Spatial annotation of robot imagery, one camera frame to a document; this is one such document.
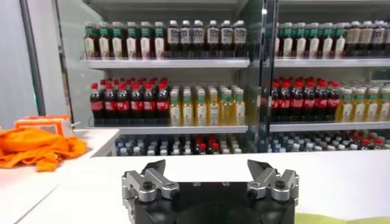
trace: white countertop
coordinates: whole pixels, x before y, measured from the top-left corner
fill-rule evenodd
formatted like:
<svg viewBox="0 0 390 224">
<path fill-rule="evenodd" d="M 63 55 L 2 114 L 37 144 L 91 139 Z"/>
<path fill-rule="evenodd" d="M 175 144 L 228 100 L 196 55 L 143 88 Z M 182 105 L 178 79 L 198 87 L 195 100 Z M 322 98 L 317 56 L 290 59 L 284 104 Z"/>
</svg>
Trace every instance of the white countertop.
<svg viewBox="0 0 390 224">
<path fill-rule="evenodd" d="M 35 166 L 0 169 L 0 223 L 17 222 L 53 191 L 66 174 L 93 156 L 106 155 L 119 136 L 117 129 L 75 130 L 87 143 L 88 151 L 61 163 L 55 172 L 36 172 Z"/>
<path fill-rule="evenodd" d="M 297 212 L 339 219 L 390 216 L 390 150 L 243 155 L 92 158 L 20 223 L 130 223 L 121 200 L 121 175 L 166 159 L 172 181 L 250 181 L 247 159 L 300 175 Z"/>
</svg>

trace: bottle label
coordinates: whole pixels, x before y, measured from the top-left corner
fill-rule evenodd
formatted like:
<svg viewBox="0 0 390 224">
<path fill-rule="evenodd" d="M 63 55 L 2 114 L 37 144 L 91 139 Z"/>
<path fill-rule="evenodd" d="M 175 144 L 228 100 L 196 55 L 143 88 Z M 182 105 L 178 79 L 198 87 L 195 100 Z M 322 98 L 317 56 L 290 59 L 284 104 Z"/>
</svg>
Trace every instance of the bottle label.
<svg viewBox="0 0 390 224">
<path fill-rule="evenodd" d="M 313 38 L 310 40 L 310 49 L 309 49 L 309 58 L 315 59 L 317 58 L 319 40 L 318 38 Z"/>
<path fill-rule="evenodd" d="M 233 29 L 222 28 L 221 29 L 221 44 L 232 44 L 233 43 Z"/>
<path fill-rule="evenodd" d="M 190 28 L 184 27 L 180 29 L 180 42 L 182 44 L 191 43 Z"/>
<path fill-rule="evenodd" d="M 219 43 L 219 29 L 218 28 L 208 28 L 207 29 L 207 43 L 208 44 L 218 44 Z"/>
<path fill-rule="evenodd" d="M 210 125 L 218 125 L 218 105 L 210 106 Z"/>
<path fill-rule="evenodd" d="M 360 29 L 349 29 L 347 31 L 347 43 L 356 44 L 359 41 Z"/>
<path fill-rule="evenodd" d="M 104 108 L 105 110 L 116 110 L 116 102 L 104 102 Z"/>
<path fill-rule="evenodd" d="M 154 101 L 145 101 L 144 110 L 154 111 L 156 109 L 156 102 Z"/>
<path fill-rule="evenodd" d="M 180 31 L 178 28 L 168 28 L 168 44 L 179 43 Z"/>
<path fill-rule="evenodd" d="M 192 29 L 193 33 L 193 43 L 194 44 L 199 44 L 199 43 L 204 43 L 205 42 L 205 34 L 203 28 L 197 27 Z"/>
<path fill-rule="evenodd" d="M 382 104 L 382 108 L 381 108 L 380 114 L 379 114 L 379 121 L 386 121 L 387 120 L 388 114 L 389 114 L 389 109 L 390 109 L 390 103 Z"/>
<path fill-rule="evenodd" d="M 297 58 L 302 59 L 305 56 L 306 39 L 299 38 L 297 43 Z"/>
<path fill-rule="evenodd" d="M 293 99 L 291 101 L 291 107 L 294 107 L 294 108 L 303 107 L 303 99 Z"/>
<path fill-rule="evenodd" d="M 245 106 L 236 106 L 237 125 L 245 125 Z"/>
<path fill-rule="evenodd" d="M 344 53 L 344 46 L 346 45 L 346 39 L 343 37 L 340 37 L 337 39 L 336 42 L 336 49 L 335 49 L 335 58 L 340 59 L 343 56 Z"/>
<path fill-rule="evenodd" d="M 206 107 L 197 108 L 197 125 L 206 126 Z"/>
<path fill-rule="evenodd" d="M 234 29 L 234 43 L 235 44 L 246 43 L 246 29 L 245 28 Z"/>
<path fill-rule="evenodd" d="M 157 102 L 157 110 L 168 110 L 168 108 L 169 108 L 168 101 Z"/>
<path fill-rule="evenodd" d="M 162 37 L 156 37 L 154 40 L 155 47 L 156 47 L 156 58 L 162 59 L 164 58 L 164 38 Z"/>
<path fill-rule="evenodd" d="M 375 29 L 372 32 L 372 44 L 382 44 L 385 30 L 383 28 Z"/>
<path fill-rule="evenodd" d="M 359 103 L 358 105 L 356 105 L 355 119 L 353 120 L 354 122 L 362 122 L 363 121 L 364 107 L 365 107 L 365 105 L 363 103 Z"/>
<path fill-rule="evenodd" d="M 170 109 L 171 114 L 171 125 L 180 126 L 180 110 L 178 107 L 172 107 Z"/>
<path fill-rule="evenodd" d="M 100 37 L 99 39 L 100 52 L 103 60 L 110 59 L 110 48 L 108 46 L 108 39 L 106 37 Z"/>
<path fill-rule="evenodd" d="M 369 44 L 371 43 L 372 29 L 361 29 L 359 36 L 359 43 Z"/>
<path fill-rule="evenodd" d="M 191 107 L 183 107 L 183 125 L 191 126 L 193 119 L 193 109 Z"/>
<path fill-rule="evenodd" d="M 126 41 L 127 43 L 127 55 L 129 56 L 129 59 L 136 59 L 136 40 L 134 38 L 129 37 Z"/>
<path fill-rule="evenodd" d="M 91 102 L 92 110 L 101 110 L 103 109 L 103 101 Z"/>
<path fill-rule="evenodd" d="M 377 109 L 378 109 L 377 103 L 370 104 L 367 112 L 367 122 L 375 121 L 375 115 L 377 114 Z"/>
<path fill-rule="evenodd" d="M 95 57 L 95 45 L 93 43 L 93 39 L 87 37 L 84 39 L 85 53 L 87 55 L 87 59 L 92 59 Z"/>
<path fill-rule="evenodd" d="M 133 111 L 140 111 L 144 108 L 143 102 L 140 101 L 132 101 L 131 105 Z"/>
<path fill-rule="evenodd" d="M 329 59 L 330 58 L 330 52 L 332 51 L 332 44 L 333 39 L 332 38 L 326 38 L 324 41 L 324 48 L 322 50 L 322 58 Z"/>
<path fill-rule="evenodd" d="M 128 101 L 126 101 L 126 102 L 117 102 L 116 106 L 117 106 L 118 110 L 120 110 L 120 111 L 128 110 L 130 108 Z"/>
<path fill-rule="evenodd" d="M 305 99 L 303 101 L 303 107 L 305 107 L 305 108 L 313 108 L 314 107 L 314 99 Z"/>
<path fill-rule="evenodd" d="M 151 39 L 147 37 L 141 38 L 141 53 L 142 53 L 142 59 L 150 59 L 151 54 Z"/>
<path fill-rule="evenodd" d="M 118 37 L 112 39 L 115 59 L 122 59 L 122 40 Z"/>
<path fill-rule="evenodd" d="M 349 121 L 351 111 L 352 111 L 352 104 L 346 103 L 343 105 L 341 122 L 348 122 Z"/>
<path fill-rule="evenodd" d="M 284 47 L 283 57 L 285 57 L 285 58 L 291 57 L 291 49 L 293 47 L 293 39 L 291 39 L 291 38 L 285 39 L 283 47 Z"/>
</svg>

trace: bottle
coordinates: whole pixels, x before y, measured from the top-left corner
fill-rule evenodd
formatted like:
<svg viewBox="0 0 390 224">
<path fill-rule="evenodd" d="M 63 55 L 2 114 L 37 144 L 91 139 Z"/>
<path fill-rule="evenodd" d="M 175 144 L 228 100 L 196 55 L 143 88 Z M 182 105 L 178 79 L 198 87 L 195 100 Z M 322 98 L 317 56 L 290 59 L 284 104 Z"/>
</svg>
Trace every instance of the bottle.
<svg viewBox="0 0 390 224">
<path fill-rule="evenodd" d="M 196 125 L 206 126 L 206 104 L 205 104 L 205 91 L 198 90 L 197 92 L 197 105 L 196 105 Z"/>
<path fill-rule="evenodd" d="M 222 124 L 230 125 L 232 123 L 232 90 L 226 89 L 224 91 L 224 100 L 222 104 Z"/>
<path fill-rule="evenodd" d="M 141 56 L 143 60 L 148 60 L 153 57 L 153 35 L 151 24 L 141 22 Z"/>
<path fill-rule="evenodd" d="M 322 52 L 322 59 L 329 59 L 332 55 L 332 46 L 333 46 L 333 38 L 331 36 L 332 34 L 332 23 L 325 23 L 324 24 L 324 44 L 322 46 L 321 52 Z"/>
<path fill-rule="evenodd" d="M 166 90 L 166 84 L 161 82 L 158 86 L 157 95 L 157 118 L 161 124 L 168 124 L 169 119 L 169 95 Z"/>
<path fill-rule="evenodd" d="M 143 97 L 144 105 L 144 118 L 151 122 L 156 118 L 156 101 L 152 92 L 152 85 L 150 83 L 145 84 L 145 93 Z"/>
<path fill-rule="evenodd" d="M 377 115 L 378 110 L 378 89 L 370 88 L 368 90 L 368 94 L 366 96 L 366 108 L 364 111 L 363 121 L 373 122 L 375 121 L 375 117 Z"/>
<path fill-rule="evenodd" d="M 352 90 L 344 89 L 339 106 L 336 110 L 337 122 L 348 122 L 352 111 Z"/>
<path fill-rule="evenodd" d="M 183 126 L 193 125 L 193 104 L 191 103 L 191 91 L 184 90 L 183 93 Z"/>
<path fill-rule="evenodd" d="M 302 121 L 303 93 L 302 82 L 296 81 L 294 88 L 291 90 L 290 113 L 292 121 Z"/>
<path fill-rule="evenodd" d="M 305 56 L 306 37 L 305 37 L 305 23 L 298 23 L 297 36 L 294 39 L 296 42 L 296 58 L 303 59 Z"/>
<path fill-rule="evenodd" d="M 379 57 L 383 54 L 383 39 L 385 37 L 385 28 L 383 21 L 376 21 L 372 31 L 370 55 Z"/>
<path fill-rule="evenodd" d="M 346 45 L 345 35 L 345 24 L 337 23 L 336 35 L 333 45 L 335 45 L 335 59 L 341 59 L 344 57 L 344 48 Z"/>
<path fill-rule="evenodd" d="M 283 82 L 279 94 L 279 121 L 290 121 L 290 90 L 289 82 Z"/>
<path fill-rule="evenodd" d="M 164 59 L 165 58 L 165 29 L 164 29 L 164 23 L 163 22 L 155 22 L 155 38 L 154 38 L 154 45 L 155 45 L 155 54 L 156 59 Z"/>
<path fill-rule="evenodd" d="M 190 58 L 192 51 L 190 22 L 183 20 L 183 26 L 180 29 L 180 50 L 182 58 Z"/>
<path fill-rule="evenodd" d="M 346 46 L 344 52 L 346 57 L 357 56 L 359 36 L 360 36 L 360 23 L 358 21 L 354 21 L 347 29 Z"/>
<path fill-rule="evenodd" d="M 330 87 L 327 89 L 327 120 L 334 121 L 337 107 L 340 102 L 340 83 L 331 82 Z"/>
<path fill-rule="evenodd" d="M 103 119 L 104 118 L 104 107 L 103 107 L 103 95 L 98 91 L 98 84 L 92 83 L 91 85 L 92 93 L 90 96 L 91 109 L 93 113 L 93 118 Z"/>
<path fill-rule="evenodd" d="M 108 32 L 108 23 L 100 22 L 100 37 L 99 37 L 99 48 L 101 52 L 101 57 L 103 60 L 109 60 L 112 56 L 113 47 L 112 39 Z"/>
<path fill-rule="evenodd" d="M 317 88 L 314 90 L 314 120 L 326 121 L 327 114 L 327 92 L 325 90 L 325 81 L 318 82 Z"/>
<path fill-rule="evenodd" d="M 285 37 L 283 39 L 283 58 L 292 56 L 293 39 L 291 38 L 292 23 L 285 23 Z"/>
<path fill-rule="evenodd" d="M 208 124 L 209 126 L 218 126 L 219 125 L 219 105 L 217 100 L 218 92 L 215 89 L 211 89 L 210 100 L 208 104 Z"/>
<path fill-rule="evenodd" d="M 209 57 L 219 57 L 219 29 L 215 20 L 211 20 L 210 25 L 207 28 L 207 49 Z"/>
<path fill-rule="evenodd" d="M 362 122 L 366 105 L 364 104 L 364 89 L 357 89 L 354 95 L 351 112 L 351 122 Z"/>
<path fill-rule="evenodd" d="M 136 119 L 135 121 L 139 121 L 139 119 L 143 118 L 144 105 L 142 93 L 138 83 L 134 83 L 132 89 L 133 90 L 130 96 L 131 118 Z"/>
<path fill-rule="evenodd" d="M 126 90 L 124 83 L 119 85 L 119 91 L 116 95 L 116 107 L 118 109 L 118 118 L 119 119 L 128 119 L 130 115 L 130 106 L 129 106 L 129 93 Z"/>
<path fill-rule="evenodd" d="M 379 94 L 378 110 L 375 120 L 387 121 L 389 119 L 390 88 L 382 88 Z"/>
</svg>

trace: plastic bottle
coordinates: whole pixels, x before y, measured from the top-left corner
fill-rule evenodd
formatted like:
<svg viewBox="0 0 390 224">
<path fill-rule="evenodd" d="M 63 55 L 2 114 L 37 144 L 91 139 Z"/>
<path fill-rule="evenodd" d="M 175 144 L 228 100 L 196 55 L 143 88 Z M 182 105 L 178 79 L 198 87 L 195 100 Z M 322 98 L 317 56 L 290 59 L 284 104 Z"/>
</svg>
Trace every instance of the plastic bottle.
<svg viewBox="0 0 390 224">
<path fill-rule="evenodd" d="M 388 121 L 390 108 L 390 88 L 382 88 L 378 99 L 378 110 L 375 120 Z"/>
<path fill-rule="evenodd" d="M 239 20 L 234 25 L 234 54 L 235 57 L 246 57 L 246 28 L 244 21 Z"/>
<path fill-rule="evenodd" d="M 368 90 L 368 94 L 366 96 L 365 100 L 365 110 L 364 110 L 364 117 L 363 121 L 366 122 L 373 122 L 375 121 L 375 117 L 377 115 L 378 110 L 378 89 L 377 88 L 370 88 Z"/>
</svg>

